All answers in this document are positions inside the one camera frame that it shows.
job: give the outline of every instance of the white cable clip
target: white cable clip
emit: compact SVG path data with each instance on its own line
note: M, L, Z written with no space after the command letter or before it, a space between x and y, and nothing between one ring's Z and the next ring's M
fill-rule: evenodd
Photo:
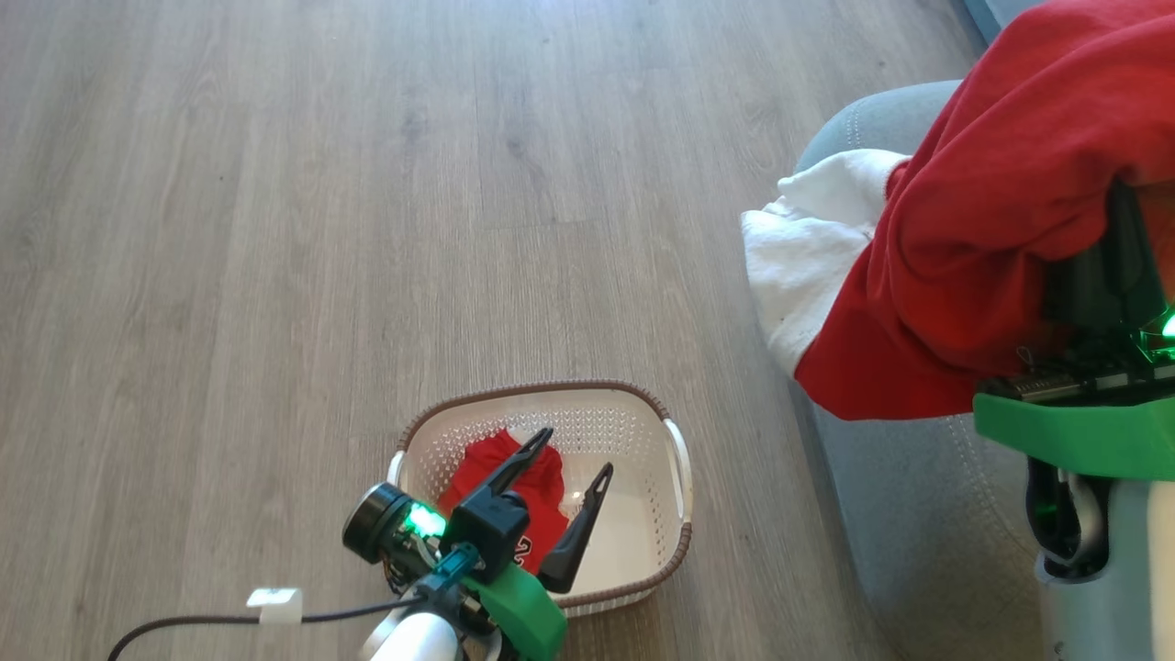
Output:
M246 602L261 608L262 625L296 625L302 621L302 591L298 588L257 588Z

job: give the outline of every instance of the wire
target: wire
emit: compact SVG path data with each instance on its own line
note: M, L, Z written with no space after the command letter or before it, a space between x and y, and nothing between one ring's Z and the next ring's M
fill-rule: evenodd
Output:
M405 608L409 606L418 606L424 603L425 598L414 596L411 599L405 599L402 601L389 601L387 603L375 603L372 606L364 606L362 608L352 608L350 611L336 611L334 613L318 613L314 615L303 615L303 625L317 625L320 622L336 622L338 620L348 620L350 618L360 618L362 615L370 615L371 613L387 613L389 611L396 611L398 608ZM261 618L257 615L182 615L180 618L164 618L162 620L153 620L145 625L140 625L127 635L122 636L119 642L114 645L110 649L110 655L106 657L106 661L118 661L119 655L122 650L127 648L135 639L143 634L148 634L156 629L166 629L167 627L183 627L188 625L260 625Z

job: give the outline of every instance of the green bracket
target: green bracket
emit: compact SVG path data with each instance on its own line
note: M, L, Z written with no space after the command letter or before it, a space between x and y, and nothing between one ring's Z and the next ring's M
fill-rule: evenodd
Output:
M490 585L464 579L490 618L525 661L553 661L563 648L568 618L538 579L510 565Z
M1175 483L1175 399L1050 407L975 396L975 431L1070 473Z

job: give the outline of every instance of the red clothing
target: red clothing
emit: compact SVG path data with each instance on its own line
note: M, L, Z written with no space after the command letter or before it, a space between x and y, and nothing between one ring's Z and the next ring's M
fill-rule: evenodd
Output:
M797 369L844 419L971 411L1047 351L1043 265L1092 245L1122 177L1175 281L1175 0L1054 0L1018 18L899 167L872 243Z
M449 490L441 497L438 510L445 517L452 513L466 495L497 470L503 461L518 452L521 445L505 430L465 448L465 458L457 466ZM568 530L568 518L559 512L563 501L563 458L551 446L545 446L535 464L513 484L526 503L530 526L515 547L515 562L531 574L537 574L546 554Z

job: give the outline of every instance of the white cloth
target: white cloth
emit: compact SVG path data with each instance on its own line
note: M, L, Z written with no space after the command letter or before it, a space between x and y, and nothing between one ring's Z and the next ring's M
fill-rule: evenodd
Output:
M854 149L779 181L780 197L743 214L746 274L771 353L794 376L853 262L873 240L894 168L909 156Z

